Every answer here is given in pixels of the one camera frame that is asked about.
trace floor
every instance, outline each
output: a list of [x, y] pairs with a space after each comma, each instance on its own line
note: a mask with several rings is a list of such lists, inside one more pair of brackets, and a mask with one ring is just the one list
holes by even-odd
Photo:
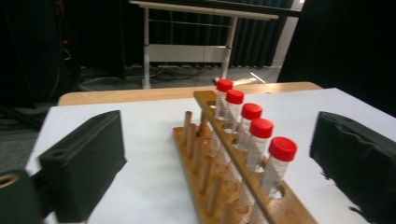
[[[126, 78], [121, 80], [94, 68], [81, 68], [79, 91], [114, 91], [142, 89], [143, 69], [139, 66], [126, 69]], [[227, 78], [235, 85], [274, 83], [280, 67], [230, 68]], [[215, 85], [221, 70], [218, 67], [162, 66], [150, 69], [152, 89]], [[56, 102], [39, 103], [37, 109], [16, 108], [30, 118], [42, 122], [48, 110]], [[39, 131], [6, 118], [0, 114], [0, 173], [11, 169], [23, 169], [35, 145]]]

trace black curtain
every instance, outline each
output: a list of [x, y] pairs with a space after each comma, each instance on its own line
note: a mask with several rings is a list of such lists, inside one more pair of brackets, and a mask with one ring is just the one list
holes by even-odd
[[306, 0], [278, 82], [338, 88], [396, 117], [394, 3]]

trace metal leg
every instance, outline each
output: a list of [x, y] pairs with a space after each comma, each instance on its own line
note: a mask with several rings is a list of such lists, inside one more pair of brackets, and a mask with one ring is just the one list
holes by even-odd
[[228, 30], [228, 36], [227, 36], [227, 43], [225, 44], [225, 47], [227, 49], [224, 52], [223, 61], [221, 63], [221, 76], [220, 76], [220, 78], [226, 78], [227, 77], [228, 65], [230, 64], [231, 52], [233, 50], [233, 36], [235, 34], [235, 28], [236, 28], [237, 20], [238, 20], [237, 17], [231, 17], [231, 24], [230, 24], [230, 28]]
[[145, 77], [143, 80], [143, 89], [151, 89], [149, 84], [149, 9], [145, 7], [145, 46], [144, 46], [144, 70]]

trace table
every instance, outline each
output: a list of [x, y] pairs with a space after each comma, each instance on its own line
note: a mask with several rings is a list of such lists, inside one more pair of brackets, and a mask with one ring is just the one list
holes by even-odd
[[[309, 158], [309, 146], [319, 111], [343, 115], [396, 141], [396, 119], [337, 89], [323, 90], [308, 82], [248, 84], [246, 101], [263, 107], [275, 124], [273, 136], [287, 136], [299, 151], [285, 181], [318, 223], [365, 223], [354, 204]], [[172, 128], [183, 125], [184, 112], [199, 122], [200, 108], [192, 92], [214, 87], [136, 91], [73, 92], [64, 95], [46, 117], [26, 166], [40, 167], [36, 157], [85, 120], [120, 110], [127, 163], [119, 171], [88, 223], [198, 223], [178, 159]], [[46, 223], [56, 223], [54, 215]]]
[[[287, 82], [248, 84], [234, 87], [245, 94], [285, 91], [312, 91], [321, 87], [312, 82]], [[109, 103], [125, 103], [138, 101], [157, 101], [192, 98], [194, 91], [214, 91], [215, 86], [183, 87], [169, 89], [131, 90], [131, 91], [85, 91], [71, 92], [63, 95], [58, 105], [95, 105]]]
[[[253, 20], [277, 20], [279, 16], [299, 17], [300, 11], [262, 7], [250, 4], [238, 4], [224, 1], [197, 0], [143, 0], [133, 1], [145, 10], [144, 16], [144, 69], [143, 88], [150, 89], [150, 62], [185, 62], [185, 63], [221, 63], [220, 78], [226, 78], [228, 65], [233, 48], [233, 37], [238, 18]], [[153, 45], [149, 43], [149, 10], [161, 9], [171, 11], [192, 12], [231, 18], [227, 40], [224, 46], [192, 46], [192, 45]]]

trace rack hole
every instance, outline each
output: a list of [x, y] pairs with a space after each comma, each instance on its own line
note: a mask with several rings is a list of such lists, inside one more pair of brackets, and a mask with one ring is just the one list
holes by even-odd
[[64, 152], [62, 152], [62, 151], [57, 151], [57, 152], [55, 152], [55, 153], [53, 153], [53, 157], [62, 157], [62, 155], [64, 155]]
[[216, 101], [208, 101], [206, 104], [212, 109], [216, 108]]
[[0, 189], [5, 188], [6, 186], [9, 186], [15, 182], [17, 182], [17, 180], [20, 177], [18, 175], [4, 175], [4, 176], [0, 176]]

